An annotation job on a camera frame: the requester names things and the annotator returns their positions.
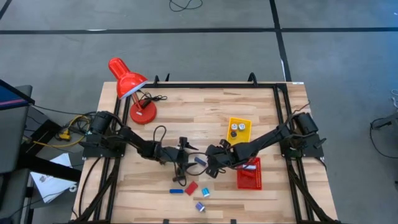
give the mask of yellow box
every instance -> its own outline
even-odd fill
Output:
[[[231,137],[231,125],[232,124],[244,124],[245,129],[243,131],[236,130],[237,136],[235,138]],[[229,119],[229,126],[228,126],[228,132],[226,133],[226,139],[231,145],[235,145],[237,143],[241,142],[249,142],[250,141],[250,134],[251,134],[251,121],[250,120],[245,120],[245,119],[240,119],[240,118],[230,118]]]

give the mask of computer monitor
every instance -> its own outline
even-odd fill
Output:
[[[0,110],[34,105],[35,101],[16,88],[0,80]]]

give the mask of small cup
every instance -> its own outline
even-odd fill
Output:
[[[231,124],[231,130],[232,131],[238,130],[238,125],[237,124]]]
[[[245,127],[244,123],[240,123],[239,126],[238,126],[238,129],[239,129],[240,131],[243,131],[245,128],[246,128],[246,127]]]
[[[238,134],[236,134],[236,131],[231,131],[231,137],[234,139],[236,138]]]

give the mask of lamp base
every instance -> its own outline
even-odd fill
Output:
[[[156,106],[154,102],[150,102],[144,109],[138,111],[136,104],[133,104],[130,108],[130,117],[137,124],[147,124],[153,121],[156,117]]]

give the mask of red basket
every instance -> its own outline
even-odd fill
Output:
[[[238,189],[262,190],[261,161],[256,157],[245,165],[256,165],[256,170],[238,170],[236,185]]]

